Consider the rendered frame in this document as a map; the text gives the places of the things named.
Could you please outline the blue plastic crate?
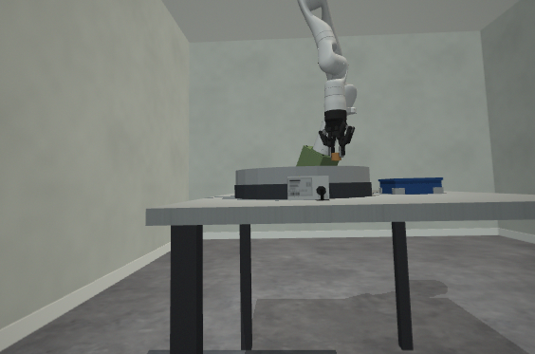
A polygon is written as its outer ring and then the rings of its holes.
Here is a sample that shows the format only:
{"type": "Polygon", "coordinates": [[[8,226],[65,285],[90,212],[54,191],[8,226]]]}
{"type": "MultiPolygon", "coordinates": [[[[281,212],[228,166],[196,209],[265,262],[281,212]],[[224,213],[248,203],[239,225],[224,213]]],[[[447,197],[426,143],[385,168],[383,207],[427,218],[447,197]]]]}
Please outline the blue plastic crate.
{"type": "Polygon", "coordinates": [[[444,194],[443,177],[379,179],[379,192],[392,195],[444,194]]]}

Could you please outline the grey round turntable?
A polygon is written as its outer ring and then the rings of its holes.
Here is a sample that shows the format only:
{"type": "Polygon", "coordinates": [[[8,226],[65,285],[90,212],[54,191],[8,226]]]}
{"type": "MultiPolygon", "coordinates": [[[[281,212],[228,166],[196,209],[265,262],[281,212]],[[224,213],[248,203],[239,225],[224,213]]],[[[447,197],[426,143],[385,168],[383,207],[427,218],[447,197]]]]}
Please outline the grey round turntable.
{"type": "Polygon", "coordinates": [[[254,168],[237,170],[235,176],[234,197],[242,199],[329,200],[372,195],[365,166],[254,168]]]}

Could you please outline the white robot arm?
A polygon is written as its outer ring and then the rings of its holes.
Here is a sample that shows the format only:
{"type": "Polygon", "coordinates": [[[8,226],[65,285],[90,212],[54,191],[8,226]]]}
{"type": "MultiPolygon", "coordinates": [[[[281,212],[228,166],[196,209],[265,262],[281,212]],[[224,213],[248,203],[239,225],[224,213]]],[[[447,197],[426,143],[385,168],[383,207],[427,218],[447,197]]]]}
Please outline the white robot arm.
{"type": "MultiPolygon", "coordinates": [[[[334,27],[328,0],[297,1],[315,39],[319,67],[327,77],[327,82],[324,85],[324,112],[342,109],[346,110],[347,116],[356,114],[357,109],[352,106],[357,98],[357,89],[354,85],[346,83],[348,63],[342,57],[341,45],[334,27]],[[318,8],[322,8],[322,20],[311,12],[318,8]]],[[[323,145],[319,133],[313,150],[329,156],[328,146],[323,145]]]]}

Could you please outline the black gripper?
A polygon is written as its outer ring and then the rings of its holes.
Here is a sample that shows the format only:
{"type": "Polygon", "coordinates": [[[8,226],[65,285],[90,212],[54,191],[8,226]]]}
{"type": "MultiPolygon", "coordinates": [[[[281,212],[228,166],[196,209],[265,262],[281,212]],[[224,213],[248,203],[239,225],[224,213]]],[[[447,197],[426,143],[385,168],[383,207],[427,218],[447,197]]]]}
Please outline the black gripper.
{"type": "Polygon", "coordinates": [[[347,125],[346,110],[335,109],[324,112],[325,127],[319,131],[323,145],[328,146],[329,157],[335,153],[335,140],[339,142],[339,157],[345,156],[345,145],[350,143],[355,127],[347,125]],[[346,134],[344,132],[346,130],[346,134]],[[328,136],[327,136],[327,134],[328,136]]]}

